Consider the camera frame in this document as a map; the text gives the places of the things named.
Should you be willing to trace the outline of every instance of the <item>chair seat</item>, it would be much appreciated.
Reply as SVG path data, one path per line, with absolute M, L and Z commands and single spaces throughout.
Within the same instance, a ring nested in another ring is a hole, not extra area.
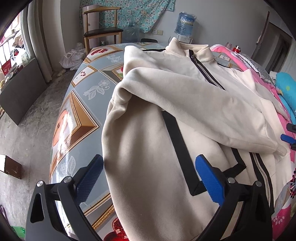
M 110 34 L 110 33 L 117 33 L 117 32 L 123 32 L 123 29 L 115 28 L 115 27 L 99 28 L 99 29 L 94 29 L 86 32 L 83 37 L 90 37 L 98 34 Z

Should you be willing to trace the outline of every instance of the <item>chair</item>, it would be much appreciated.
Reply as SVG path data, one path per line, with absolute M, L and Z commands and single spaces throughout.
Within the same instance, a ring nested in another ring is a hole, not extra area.
M 141 39 L 141 43 L 158 43 L 156 39 Z
M 121 7 L 98 7 L 98 8 L 83 12 L 83 14 L 86 15 L 86 17 L 85 17 L 86 33 L 83 36 L 84 42 L 85 42 L 86 54 L 88 54 L 90 52 L 90 49 L 89 49 L 89 40 L 90 39 L 114 35 L 114 43 L 116 44 L 116 35 L 119 35 L 119 43 L 121 43 L 123 29 L 117 27 L 117 10 L 120 10 L 120 9 L 121 9 Z M 88 14 L 92 13 L 92 12 L 105 12 L 105 11 L 110 11 L 110 10 L 115 10 L 115 12 L 114 12 L 114 27 L 99 28 L 99 29 L 94 29 L 94 30 L 89 31 Z

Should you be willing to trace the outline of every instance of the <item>blue water bottle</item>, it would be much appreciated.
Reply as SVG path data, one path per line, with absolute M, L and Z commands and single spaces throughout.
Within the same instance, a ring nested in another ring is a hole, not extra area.
M 179 13 L 175 33 L 178 35 L 190 37 L 195 19 L 196 17 L 192 14 L 188 14 L 186 12 Z

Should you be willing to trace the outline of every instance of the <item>patterned tablecloth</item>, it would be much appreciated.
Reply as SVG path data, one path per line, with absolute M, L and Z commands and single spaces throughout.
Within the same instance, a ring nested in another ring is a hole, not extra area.
M 74 176 L 96 154 L 102 155 L 102 127 L 113 90 L 123 78 L 123 53 L 127 45 L 140 49 L 162 49 L 166 46 L 159 43 L 125 43 L 91 50 L 77 70 L 60 109 L 52 142 L 50 183 L 59 183 L 66 176 Z M 104 171 L 80 207 L 102 239 L 124 238 L 124 231 L 118 231 L 121 225 L 114 211 Z M 57 208 L 68 234 L 73 236 L 60 202 L 57 202 Z

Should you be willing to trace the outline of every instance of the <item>gray sequined fabric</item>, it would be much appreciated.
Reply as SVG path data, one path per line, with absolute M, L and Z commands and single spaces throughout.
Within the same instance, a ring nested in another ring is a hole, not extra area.
M 256 69 L 260 72 L 260 74 L 262 76 L 262 80 L 264 82 L 274 85 L 274 80 L 270 77 L 270 75 L 267 73 L 267 71 L 264 68 L 262 68 L 262 66 L 260 64 L 256 63 L 254 60 L 252 60 L 246 54 L 241 54 L 241 55 L 243 55 L 245 58 L 247 58 L 256 67 Z

